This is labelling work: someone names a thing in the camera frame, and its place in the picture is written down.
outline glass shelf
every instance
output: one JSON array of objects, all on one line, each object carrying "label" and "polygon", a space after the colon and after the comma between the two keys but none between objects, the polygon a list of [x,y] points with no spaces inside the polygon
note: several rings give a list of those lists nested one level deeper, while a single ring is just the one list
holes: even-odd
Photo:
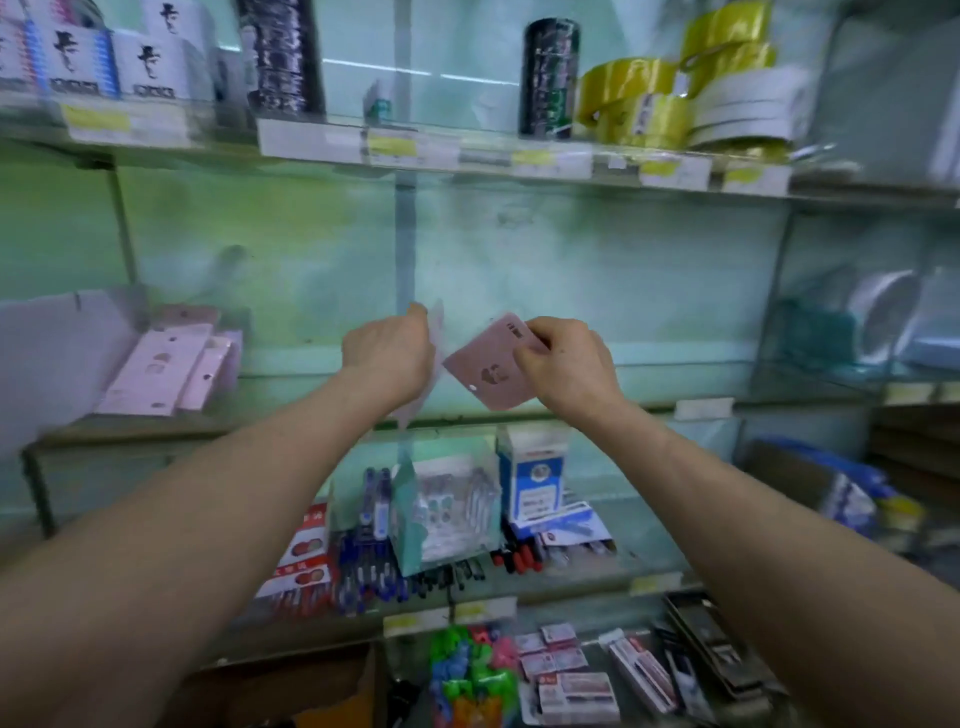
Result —
[{"label": "glass shelf", "polygon": [[[749,362],[636,365],[618,368],[620,385],[644,409],[669,412],[678,400],[732,397],[739,405],[863,402],[864,393],[788,367]],[[179,412],[174,417],[121,417],[90,415],[48,433],[42,449],[141,441],[205,439],[249,425],[283,404],[299,399],[326,380],[325,376],[241,377],[236,392],[215,399],[203,413]],[[495,425],[501,422],[550,420],[538,401],[510,413],[486,410],[460,385],[443,377],[438,387],[442,405],[428,400],[410,425],[414,431],[452,425]],[[374,432],[393,437],[396,425],[387,421]]]},{"label": "glass shelf", "polygon": [[[545,142],[515,134],[425,125],[369,128],[350,117],[258,118],[226,104],[86,98],[37,103],[0,115],[0,138],[87,163],[281,176],[324,175],[320,162],[372,181],[405,184],[530,184],[702,193],[730,201],[954,210],[960,189],[858,181],[842,165],[794,165],[588,141]],[[747,177],[741,170],[747,169]]]}]

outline pink product package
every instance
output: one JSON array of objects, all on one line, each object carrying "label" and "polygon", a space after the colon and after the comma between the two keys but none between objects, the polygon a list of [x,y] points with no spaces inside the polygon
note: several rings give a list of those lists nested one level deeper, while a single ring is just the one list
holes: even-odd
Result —
[{"label": "pink product package", "polygon": [[212,335],[211,324],[157,326],[147,331],[96,412],[169,417]]},{"label": "pink product package", "polygon": [[514,361],[517,347],[550,352],[516,314],[508,313],[448,356],[444,367],[488,409],[503,412],[536,395]]}]

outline blue packaging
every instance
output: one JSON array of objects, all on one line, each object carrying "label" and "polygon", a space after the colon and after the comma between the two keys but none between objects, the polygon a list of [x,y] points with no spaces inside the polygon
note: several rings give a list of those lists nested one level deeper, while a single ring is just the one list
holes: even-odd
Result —
[{"label": "blue packaging", "polygon": [[77,25],[26,23],[27,47],[44,94],[119,97],[109,32]]},{"label": "blue packaging", "polygon": [[496,452],[509,522],[556,513],[563,501],[564,460],[569,429],[555,425],[503,425]]}]

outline pink card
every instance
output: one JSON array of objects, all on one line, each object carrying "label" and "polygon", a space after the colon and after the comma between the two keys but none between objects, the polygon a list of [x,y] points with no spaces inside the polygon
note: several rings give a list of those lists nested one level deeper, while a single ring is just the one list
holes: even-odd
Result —
[{"label": "pink card", "polygon": [[514,361],[516,347],[550,352],[519,316],[508,313],[448,356],[444,366],[488,409],[503,412],[535,396],[533,387]]}]

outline price label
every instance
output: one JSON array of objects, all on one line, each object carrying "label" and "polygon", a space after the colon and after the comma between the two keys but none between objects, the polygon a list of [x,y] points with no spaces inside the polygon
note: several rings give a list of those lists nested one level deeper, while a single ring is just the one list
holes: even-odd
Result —
[{"label": "price label", "polygon": [[433,632],[450,624],[448,609],[429,609],[408,615],[392,615],[383,618],[383,636],[400,637],[419,632]]},{"label": "price label", "polygon": [[663,155],[647,158],[639,165],[644,187],[688,189],[706,192],[710,183],[710,159],[693,155]]},{"label": "price label", "polygon": [[651,574],[650,576],[638,576],[630,582],[629,596],[646,596],[654,594],[663,594],[680,589],[684,582],[684,574],[681,571],[670,571],[669,573]]},{"label": "price label", "polygon": [[883,403],[888,407],[928,404],[935,389],[936,385],[927,382],[891,382],[883,393]]},{"label": "price label", "polygon": [[514,177],[589,180],[593,176],[593,149],[589,144],[553,144],[520,149],[511,154]]},{"label": "price label", "polygon": [[60,112],[70,138],[83,144],[187,148],[192,130],[204,125],[189,106],[174,103],[90,99],[60,104]]},{"label": "price label", "polygon": [[785,164],[733,161],[724,173],[722,191],[737,195],[786,197],[792,174]]},{"label": "price label", "polygon": [[960,381],[941,382],[940,391],[937,393],[937,401],[940,404],[960,402]]},{"label": "price label", "polygon": [[516,617],[516,597],[502,596],[499,599],[468,601],[453,608],[453,621],[457,624],[477,624],[494,619]]}]

